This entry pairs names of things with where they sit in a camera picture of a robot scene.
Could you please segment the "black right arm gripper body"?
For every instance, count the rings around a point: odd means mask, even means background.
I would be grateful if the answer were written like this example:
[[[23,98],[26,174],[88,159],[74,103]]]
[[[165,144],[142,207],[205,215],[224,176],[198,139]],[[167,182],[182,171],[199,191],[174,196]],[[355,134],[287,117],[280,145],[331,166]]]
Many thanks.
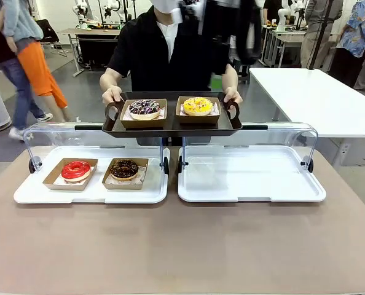
[[[212,54],[228,54],[230,49],[230,14],[202,14],[199,34]]]

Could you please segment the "person's left hand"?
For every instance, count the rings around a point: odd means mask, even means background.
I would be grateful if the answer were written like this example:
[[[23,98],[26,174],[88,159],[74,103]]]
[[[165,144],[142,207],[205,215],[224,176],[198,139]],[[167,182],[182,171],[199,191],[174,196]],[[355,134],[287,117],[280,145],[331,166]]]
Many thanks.
[[[225,97],[224,97],[225,103],[228,101],[234,101],[237,104],[241,104],[243,102],[243,99],[242,99],[241,95],[239,94],[236,87],[227,87],[224,90],[224,93],[225,93]]]

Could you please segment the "person's right hand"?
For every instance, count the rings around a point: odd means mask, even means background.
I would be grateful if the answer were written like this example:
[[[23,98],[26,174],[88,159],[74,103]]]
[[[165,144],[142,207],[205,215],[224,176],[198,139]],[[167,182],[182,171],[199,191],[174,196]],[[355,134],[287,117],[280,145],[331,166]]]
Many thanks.
[[[107,105],[109,103],[118,103],[124,99],[121,97],[122,89],[119,86],[112,85],[103,94],[103,104]]]

